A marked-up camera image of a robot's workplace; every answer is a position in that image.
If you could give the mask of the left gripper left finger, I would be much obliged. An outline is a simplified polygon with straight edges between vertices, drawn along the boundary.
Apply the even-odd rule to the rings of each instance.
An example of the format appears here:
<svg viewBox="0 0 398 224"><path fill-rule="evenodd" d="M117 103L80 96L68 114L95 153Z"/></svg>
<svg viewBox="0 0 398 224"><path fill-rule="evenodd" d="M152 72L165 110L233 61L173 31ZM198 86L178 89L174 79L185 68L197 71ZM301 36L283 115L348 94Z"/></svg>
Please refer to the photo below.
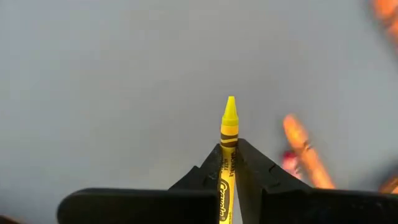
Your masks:
<svg viewBox="0 0 398 224"><path fill-rule="evenodd" d="M167 190L87 188L65 197L59 224L218 224L221 149Z"/></svg>

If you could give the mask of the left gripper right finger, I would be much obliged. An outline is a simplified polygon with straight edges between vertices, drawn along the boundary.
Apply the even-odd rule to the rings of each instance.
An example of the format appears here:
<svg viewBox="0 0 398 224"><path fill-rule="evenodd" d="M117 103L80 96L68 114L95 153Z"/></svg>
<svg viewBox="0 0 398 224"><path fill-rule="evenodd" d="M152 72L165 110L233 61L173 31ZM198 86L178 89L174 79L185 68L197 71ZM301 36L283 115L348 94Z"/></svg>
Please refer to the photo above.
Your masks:
<svg viewBox="0 0 398 224"><path fill-rule="evenodd" d="M311 187L245 139L236 186L244 224L398 224L398 195Z"/></svg>

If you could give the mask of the pink crayon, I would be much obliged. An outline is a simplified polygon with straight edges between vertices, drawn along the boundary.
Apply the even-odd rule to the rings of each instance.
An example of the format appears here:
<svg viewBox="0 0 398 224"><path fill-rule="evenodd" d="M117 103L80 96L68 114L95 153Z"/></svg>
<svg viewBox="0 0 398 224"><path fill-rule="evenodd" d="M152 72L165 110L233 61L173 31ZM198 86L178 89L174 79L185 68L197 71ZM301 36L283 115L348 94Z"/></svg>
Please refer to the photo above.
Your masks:
<svg viewBox="0 0 398 224"><path fill-rule="evenodd" d="M282 168L290 175L294 176L298 180L303 179L303 175L300 171L300 160L298 155L293 151L285 151L282 155Z"/></svg>

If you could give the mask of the orange crayon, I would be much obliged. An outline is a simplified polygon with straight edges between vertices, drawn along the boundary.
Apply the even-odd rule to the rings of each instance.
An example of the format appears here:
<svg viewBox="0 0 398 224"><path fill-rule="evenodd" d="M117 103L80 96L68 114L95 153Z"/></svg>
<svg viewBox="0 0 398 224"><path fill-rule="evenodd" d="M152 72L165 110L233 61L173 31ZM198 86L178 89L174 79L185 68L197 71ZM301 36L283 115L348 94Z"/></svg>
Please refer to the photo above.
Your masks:
<svg viewBox="0 0 398 224"><path fill-rule="evenodd" d="M398 194L398 176L393 176L383 183L379 191L384 194Z"/></svg>
<svg viewBox="0 0 398 224"><path fill-rule="evenodd" d="M398 0L371 0L371 7L398 49Z"/></svg>
<svg viewBox="0 0 398 224"><path fill-rule="evenodd" d="M300 171L303 178L311 181L314 187L335 189L335 185L319 159L316 149L312 146L308 133L301 122L288 114L283 119L283 128L292 150L300 160Z"/></svg>

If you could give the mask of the blue-grey table mat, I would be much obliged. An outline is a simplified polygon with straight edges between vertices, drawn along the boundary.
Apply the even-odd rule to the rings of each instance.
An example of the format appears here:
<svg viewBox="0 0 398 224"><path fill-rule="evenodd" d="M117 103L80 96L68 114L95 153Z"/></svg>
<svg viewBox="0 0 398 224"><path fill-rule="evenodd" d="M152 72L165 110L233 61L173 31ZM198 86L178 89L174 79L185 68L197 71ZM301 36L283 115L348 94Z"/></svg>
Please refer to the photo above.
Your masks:
<svg viewBox="0 0 398 224"><path fill-rule="evenodd" d="M398 55L370 0L0 0L0 214L56 224L79 189L170 187L231 95L274 161L293 113L338 188L398 170Z"/></svg>

